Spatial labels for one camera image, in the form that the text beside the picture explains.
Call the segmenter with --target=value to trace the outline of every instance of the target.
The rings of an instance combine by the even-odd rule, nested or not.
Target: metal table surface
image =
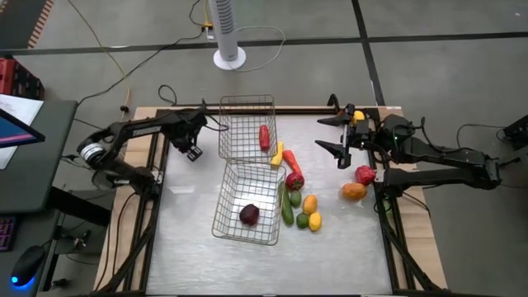
[[[314,140],[337,142],[341,128],[320,125],[324,115],[278,115],[278,138],[291,149],[315,194],[323,227],[317,233],[281,223],[279,242],[263,246],[215,238],[211,226],[225,160],[218,133],[202,130],[204,154],[194,163],[170,148],[148,275],[149,294],[389,294],[390,281],[374,192],[359,203],[341,199],[355,168],[369,164],[355,150],[352,166]]]

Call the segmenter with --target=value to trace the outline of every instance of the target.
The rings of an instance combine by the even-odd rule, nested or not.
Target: white paper
[[[31,125],[42,101],[0,94],[0,108],[26,125]],[[6,168],[17,147],[0,148],[0,170]]]

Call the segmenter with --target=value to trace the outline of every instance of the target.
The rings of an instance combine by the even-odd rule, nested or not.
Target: white tower fan
[[[238,47],[231,0],[209,0],[218,50],[214,64],[223,70],[235,70],[246,62],[246,52]]]

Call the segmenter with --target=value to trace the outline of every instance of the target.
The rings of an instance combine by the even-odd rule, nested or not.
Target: computer mouse
[[[35,276],[44,260],[45,252],[41,246],[32,246],[18,258],[11,273],[11,283],[16,286],[27,284]]]

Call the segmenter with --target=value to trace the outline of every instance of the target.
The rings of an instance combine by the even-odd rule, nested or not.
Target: wooden table
[[[304,109],[321,109],[329,108],[327,106],[277,106],[276,109],[287,109],[287,108],[304,108]],[[370,106],[358,106],[358,108],[370,107]],[[137,108],[134,119],[140,120],[147,117],[155,117],[158,109],[181,109],[182,107],[139,107]],[[208,107],[210,110],[214,110],[218,107]],[[390,107],[383,106],[377,107],[379,109],[379,115],[383,120],[389,114],[402,115],[401,107]],[[144,136],[137,139],[132,139],[128,142],[128,146],[125,152],[125,161],[132,166],[145,166],[150,150],[152,136]],[[158,143],[156,146],[156,153],[154,157],[154,165],[160,167],[160,159],[163,150],[164,138],[162,135],[158,137]],[[400,167],[408,171],[417,170],[416,165],[413,164],[400,164],[396,165],[391,163],[390,167]],[[114,254],[116,251],[116,226],[120,210],[125,203],[126,199],[133,193],[133,190],[129,186],[123,186],[119,188],[115,194],[115,201],[113,205],[112,217],[111,217],[111,236],[110,240],[106,240],[103,246],[103,253],[101,254],[101,261],[99,269],[97,271],[96,282],[94,289],[101,279],[101,287],[104,286],[111,278],[112,263],[114,262]],[[407,190],[407,193],[418,198],[420,201],[425,203],[423,190],[420,187],[413,187]],[[432,231],[431,221],[427,212],[416,203],[409,200],[398,199],[398,206],[403,222],[403,230],[405,238],[407,240],[408,251],[414,257],[418,265],[426,272],[431,280],[442,288],[446,288],[446,279],[442,270],[440,257],[438,255],[438,249],[436,247],[435,235]],[[151,205],[147,205],[144,212],[144,226],[149,221]],[[136,216],[138,214],[139,198],[136,196],[132,198],[122,214],[120,223],[119,233],[119,246],[117,247],[117,254],[115,258],[116,270],[119,268],[121,263],[126,259],[130,252],[130,246],[132,243],[132,237],[134,232],[134,224]],[[109,257],[106,258],[106,249],[109,245]],[[405,282],[405,275],[403,272],[403,264],[401,257],[398,252],[393,248],[394,260],[396,264],[396,270],[398,274],[399,287],[402,289],[407,288]],[[106,261],[108,261],[108,267],[106,268],[106,274],[103,276],[103,270]],[[139,290],[139,283],[141,272],[144,264],[144,250],[139,254],[138,259],[135,263],[134,274],[132,279],[132,290]]]

